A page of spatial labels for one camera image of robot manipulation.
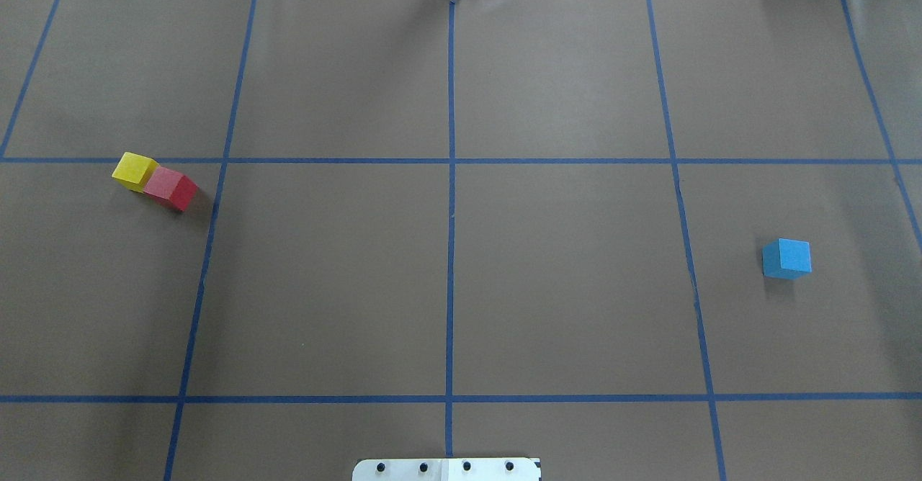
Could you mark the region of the blue cube block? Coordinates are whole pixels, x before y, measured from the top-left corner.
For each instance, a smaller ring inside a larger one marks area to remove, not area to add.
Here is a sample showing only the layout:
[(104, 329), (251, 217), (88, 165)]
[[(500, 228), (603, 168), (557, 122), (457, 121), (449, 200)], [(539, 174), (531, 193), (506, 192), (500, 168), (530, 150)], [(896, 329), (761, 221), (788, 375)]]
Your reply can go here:
[(810, 242), (778, 238), (761, 249), (764, 277), (794, 280), (813, 272)]

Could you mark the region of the red cube block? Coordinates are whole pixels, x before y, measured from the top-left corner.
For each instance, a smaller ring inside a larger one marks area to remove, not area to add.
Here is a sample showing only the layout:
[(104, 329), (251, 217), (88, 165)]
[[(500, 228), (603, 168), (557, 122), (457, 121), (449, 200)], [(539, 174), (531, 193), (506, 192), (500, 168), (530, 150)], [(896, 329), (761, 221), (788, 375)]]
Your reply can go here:
[(157, 167), (142, 193), (175, 212), (185, 212), (199, 188), (188, 175), (165, 166)]

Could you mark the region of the yellow cube block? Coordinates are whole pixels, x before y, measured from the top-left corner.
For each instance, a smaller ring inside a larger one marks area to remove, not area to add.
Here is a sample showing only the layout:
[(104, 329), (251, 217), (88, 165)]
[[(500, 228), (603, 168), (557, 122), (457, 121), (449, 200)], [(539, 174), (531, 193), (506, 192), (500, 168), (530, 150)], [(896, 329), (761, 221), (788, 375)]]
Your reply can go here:
[(132, 192), (143, 193), (159, 162), (142, 154), (124, 152), (112, 172), (112, 179)]

